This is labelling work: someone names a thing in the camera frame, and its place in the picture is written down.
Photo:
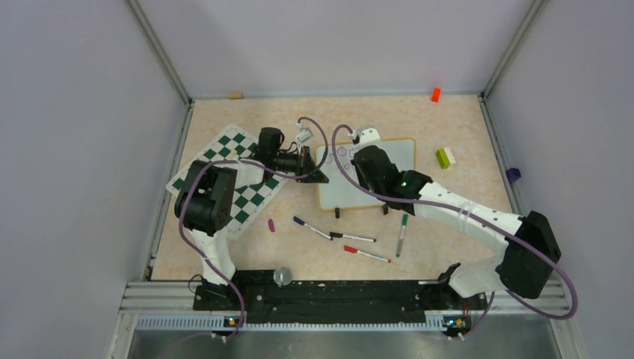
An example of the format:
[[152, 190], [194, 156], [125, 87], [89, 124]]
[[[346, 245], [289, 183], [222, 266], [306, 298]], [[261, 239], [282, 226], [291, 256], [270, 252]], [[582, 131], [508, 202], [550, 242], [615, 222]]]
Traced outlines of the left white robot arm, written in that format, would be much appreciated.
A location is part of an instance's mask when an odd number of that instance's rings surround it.
[[327, 183], [321, 171], [326, 162], [315, 162], [305, 144], [312, 133], [301, 129], [296, 140], [283, 148], [285, 136], [274, 127], [263, 127], [255, 143], [240, 132], [224, 135], [202, 159], [194, 160], [176, 180], [174, 213], [185, 242], [201, 257], [202, 286], [222, 309], [237, 305], [240, 290], [230, 283], [236, 267], [228, 239], [237, 237], [279, 191], [285, 180]]

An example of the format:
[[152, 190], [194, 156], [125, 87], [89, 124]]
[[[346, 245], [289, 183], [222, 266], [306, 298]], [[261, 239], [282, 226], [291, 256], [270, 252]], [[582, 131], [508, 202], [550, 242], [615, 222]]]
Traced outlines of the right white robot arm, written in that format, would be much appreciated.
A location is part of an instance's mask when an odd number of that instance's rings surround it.
[[508, 290], [521, 298], [538, 298], [561, 251], [547, 218], [502, 212], [466, 199], [414, 170], [400, 171], [375, 145], [358, 150], [352, 159], [361, 187], [381, 196], [390, 208], [439, 221], [475, 239], [494, 253], [477, 263], [456, 263], [441, 274], [440, 302], [460, 307], [481, 292]]

